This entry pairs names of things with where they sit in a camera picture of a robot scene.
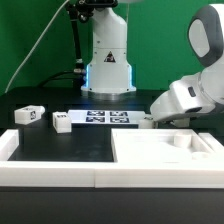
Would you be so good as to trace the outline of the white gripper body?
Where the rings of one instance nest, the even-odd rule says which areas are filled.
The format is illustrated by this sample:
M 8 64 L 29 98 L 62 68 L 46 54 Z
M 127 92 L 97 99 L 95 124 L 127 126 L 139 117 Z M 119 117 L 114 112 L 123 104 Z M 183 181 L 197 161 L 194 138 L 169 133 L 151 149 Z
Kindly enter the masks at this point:
M 150 112 L 156 122 L 198 117 L 211 112 L 215 102 L 202 92 L 200 73 L 182 77 L 170 84 L 151 105 Z

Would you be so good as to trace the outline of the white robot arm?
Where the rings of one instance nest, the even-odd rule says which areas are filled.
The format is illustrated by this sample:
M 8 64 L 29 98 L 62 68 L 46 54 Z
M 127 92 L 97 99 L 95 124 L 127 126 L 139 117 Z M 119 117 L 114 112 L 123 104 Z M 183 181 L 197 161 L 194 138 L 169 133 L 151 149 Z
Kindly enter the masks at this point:
M 93 57 L 81 90 L 116 100 L 136 88 L 127 62 L 127 24 L 112 4 L 93 1 Z M 170 84 L 150 107 L 156 122 L 224 112 L 224 4 L 209 4 L 192 17 L 188 40 L 204 70 Z

